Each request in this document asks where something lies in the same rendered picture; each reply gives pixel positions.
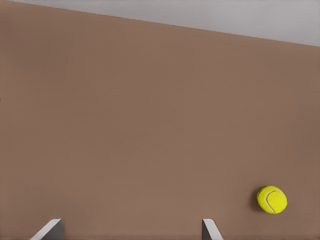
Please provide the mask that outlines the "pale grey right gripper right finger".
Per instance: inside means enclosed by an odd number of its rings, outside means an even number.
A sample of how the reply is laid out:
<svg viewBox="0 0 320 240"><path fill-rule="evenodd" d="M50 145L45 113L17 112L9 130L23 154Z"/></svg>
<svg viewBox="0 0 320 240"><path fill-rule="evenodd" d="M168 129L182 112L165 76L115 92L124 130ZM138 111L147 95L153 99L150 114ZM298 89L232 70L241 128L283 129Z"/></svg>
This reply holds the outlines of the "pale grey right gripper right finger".
<svg viewBox="0 0 320 240"><path fill-rule="evenodd" d="M210 218L201 220L201 240L224 240L217 225Z"/></svg>

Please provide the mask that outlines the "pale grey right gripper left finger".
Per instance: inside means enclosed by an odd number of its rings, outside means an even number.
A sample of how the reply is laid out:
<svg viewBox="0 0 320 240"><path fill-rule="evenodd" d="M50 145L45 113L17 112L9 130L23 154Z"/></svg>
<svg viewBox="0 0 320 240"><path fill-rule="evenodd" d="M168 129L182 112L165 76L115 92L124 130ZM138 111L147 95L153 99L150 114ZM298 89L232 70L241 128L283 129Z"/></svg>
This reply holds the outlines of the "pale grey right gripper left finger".
<svg viewBox="0 0 320 240"><path fill-rule="evenodd" d="M64 220L51 219L29 240L64 240Z"/></svg>

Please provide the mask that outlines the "yellow tennis ball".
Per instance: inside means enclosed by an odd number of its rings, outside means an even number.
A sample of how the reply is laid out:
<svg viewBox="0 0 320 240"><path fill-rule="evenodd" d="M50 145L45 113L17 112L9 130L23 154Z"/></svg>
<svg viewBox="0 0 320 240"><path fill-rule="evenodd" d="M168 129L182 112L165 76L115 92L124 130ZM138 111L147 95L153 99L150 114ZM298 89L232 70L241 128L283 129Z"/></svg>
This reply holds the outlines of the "yellow tennis ball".
<svg viewBox="0 0 320 240"><path fill-rule="evenodd" d="M288 205L285 193L273 185L262 187L256 194L256 199L262 210L273 215L282 213Z"/></svg>

